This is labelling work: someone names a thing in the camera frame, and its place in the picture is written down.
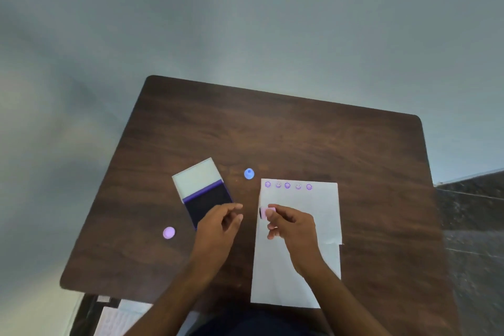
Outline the person's left hand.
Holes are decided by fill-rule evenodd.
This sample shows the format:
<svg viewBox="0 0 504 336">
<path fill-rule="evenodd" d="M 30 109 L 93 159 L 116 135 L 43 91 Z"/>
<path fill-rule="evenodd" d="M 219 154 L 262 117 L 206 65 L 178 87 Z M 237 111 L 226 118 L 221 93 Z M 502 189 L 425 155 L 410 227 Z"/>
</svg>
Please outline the person's left hand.
<svg viewBox="0 0 504 336">
<path fill-rule="evenodd" d="M 198 223 L 190 261 L 215 275 L 229 256 L 236 235 L 226 235 L 226 217 L 241 213 L 241 203 L 214 206 Z"/>
</svg>

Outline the person's right hand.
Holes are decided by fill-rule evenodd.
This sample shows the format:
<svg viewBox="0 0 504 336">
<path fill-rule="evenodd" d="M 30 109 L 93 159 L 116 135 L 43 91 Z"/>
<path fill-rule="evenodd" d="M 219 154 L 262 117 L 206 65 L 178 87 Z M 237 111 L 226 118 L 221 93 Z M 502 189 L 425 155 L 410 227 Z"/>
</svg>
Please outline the person's right hand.
<svg viewBox="0 0 504 336">
<path fill-rule="evenodd" d="M 283 240 L 299 275 L 305 277 L 314 266 L 322 262 L 316 225 L 310 214 L 288 206 L 269 204 L 265 215 L 267 227 L 279 227 L 285 231 Z"/>
</svg>

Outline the person's left forearm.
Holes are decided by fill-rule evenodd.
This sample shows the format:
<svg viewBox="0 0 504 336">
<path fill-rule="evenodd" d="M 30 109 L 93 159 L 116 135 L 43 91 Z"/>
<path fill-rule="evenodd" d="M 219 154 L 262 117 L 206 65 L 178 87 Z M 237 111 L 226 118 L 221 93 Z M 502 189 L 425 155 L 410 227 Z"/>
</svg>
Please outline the person's left forearm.
<svg viewBox="0 0 504 336">
<path fill-rule="evenodd" d="M 191 259 L 124 336 L 176 336 L 222 266 L 216 258 Z"/>
</svg>

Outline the person's right forearm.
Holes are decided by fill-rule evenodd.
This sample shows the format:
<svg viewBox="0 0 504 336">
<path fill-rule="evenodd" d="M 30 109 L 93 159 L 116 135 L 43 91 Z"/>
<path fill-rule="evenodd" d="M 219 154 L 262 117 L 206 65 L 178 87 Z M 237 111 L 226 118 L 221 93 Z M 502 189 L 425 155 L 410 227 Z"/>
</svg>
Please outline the person's right forearm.
<svg viewBox="0 0 504 336">
<path fill-rule="evenodd" d="M 323 260 L 295 269 L 312 290 L 335 336 L 392 336 Z"/>
</svg>

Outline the white paper sheet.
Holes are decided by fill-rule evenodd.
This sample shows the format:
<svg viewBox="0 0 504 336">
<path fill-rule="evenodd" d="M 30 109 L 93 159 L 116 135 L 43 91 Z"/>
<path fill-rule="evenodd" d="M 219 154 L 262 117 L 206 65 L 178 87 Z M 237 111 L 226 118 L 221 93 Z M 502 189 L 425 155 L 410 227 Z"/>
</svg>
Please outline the white paper sheet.
<svg viewBox="0 0 504 336">
<path fill-rule="evenodd" d="M 335 182 L 261 179 L 256 223 L 252 303 L 319 309 L 305 280 L 293 268 L 285 242 L 268 240 L 268 204 L 289 206 L 312 215 L 324 261 L 341 277 L 342 228 Z"/>
</svg>

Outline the open blue ink pad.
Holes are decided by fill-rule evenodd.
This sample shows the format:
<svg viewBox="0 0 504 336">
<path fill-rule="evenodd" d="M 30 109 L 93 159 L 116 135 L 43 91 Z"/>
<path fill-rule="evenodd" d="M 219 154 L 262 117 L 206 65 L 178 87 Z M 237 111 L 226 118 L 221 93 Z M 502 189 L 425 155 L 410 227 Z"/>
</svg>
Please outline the open blue ink pad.
<svg viewBox="0 0 504 336">
<path fill-rule="evenodd" d="M 214 206 L 233 202 L 211 158 L 173 175 L 172 179 L 195 229 Z"/>
</svg>

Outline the person's dark trousers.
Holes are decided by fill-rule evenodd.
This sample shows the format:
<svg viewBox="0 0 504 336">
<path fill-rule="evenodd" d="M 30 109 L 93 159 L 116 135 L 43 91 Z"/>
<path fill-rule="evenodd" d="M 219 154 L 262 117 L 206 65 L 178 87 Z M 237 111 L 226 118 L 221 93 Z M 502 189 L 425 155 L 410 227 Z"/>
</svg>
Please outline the person's dark trousers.
<svg viewBox="0 0 504 336">
<path fill-rule="evenodd" d="M 259 308 L 226 308 L 202 315 L 186 336 L 332 336 L 316 330 L 292 312 Z"/>
</svg>

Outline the white lined paper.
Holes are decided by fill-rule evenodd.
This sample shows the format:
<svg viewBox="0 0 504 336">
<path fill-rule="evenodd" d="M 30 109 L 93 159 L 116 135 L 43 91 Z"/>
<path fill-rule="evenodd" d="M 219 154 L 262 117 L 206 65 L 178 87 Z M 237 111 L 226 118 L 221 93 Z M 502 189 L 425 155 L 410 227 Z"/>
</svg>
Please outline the white lined paper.
<svg viewBox="0 0 504 336">
<path fill-rule="evenodd" d="M 93 336 L 123 336 L 152 304 L 121 300 L 117 308 L 104 307 Z"/>
</svg>

